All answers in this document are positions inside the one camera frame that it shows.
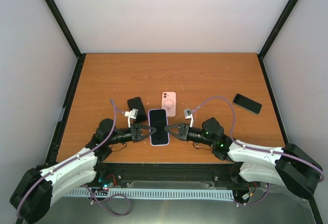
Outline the black phone case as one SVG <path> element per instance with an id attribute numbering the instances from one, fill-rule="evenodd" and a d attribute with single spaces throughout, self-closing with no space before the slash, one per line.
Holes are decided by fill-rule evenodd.
<path id="1" fill-rule="evenodd" d="M 138 110 L 135 123 L 143 123 L 147 121 L 148 117 L 144 105 L 142 103 L 142 100 L 139 96 L 127 100 L 127 104 L 130 110 L 132 109 Z"/>

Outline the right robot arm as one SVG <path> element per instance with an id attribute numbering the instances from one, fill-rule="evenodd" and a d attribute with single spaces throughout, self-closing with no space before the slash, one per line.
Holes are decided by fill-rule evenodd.
<path id="1" fill-rule="evenodd" d="M 165 126 L 165 131 L 179 140 L 208 145 L 216 158 L 233 162 L 231 180 L 235 183 L 265 182 L 311 199 L 324 180 L 323 168 L 297 145 L 264 147 L 233 140 L 215 118 L 204 121 L 201 128 L 180 123 Z"/>

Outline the pink phone case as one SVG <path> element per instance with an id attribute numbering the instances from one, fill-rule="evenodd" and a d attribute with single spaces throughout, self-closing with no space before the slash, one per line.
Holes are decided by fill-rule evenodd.
<path id="1" fill-rule="evenodd" d="M 161 97 L 161 108 L 167 113 L 167 117 L 176 115 L 176 93 L 164 91 Z"/>

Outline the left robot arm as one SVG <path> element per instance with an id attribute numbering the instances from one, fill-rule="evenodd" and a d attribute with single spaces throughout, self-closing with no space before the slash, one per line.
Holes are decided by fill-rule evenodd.
<path id="1" fill-rule="evenodd" d="M 107 172 L 100 165 L 112 153 L 111 145 L 140 142 L 155 132 L 155 127 L 144 124 L 118 129 L 114 120 L 102 120 L 90 142 L 79 152 L 48 168 L 25 172 L 10 197 L 18 218 L 35 223 L 70 191 L 90 182 L 103 183 Z"/>

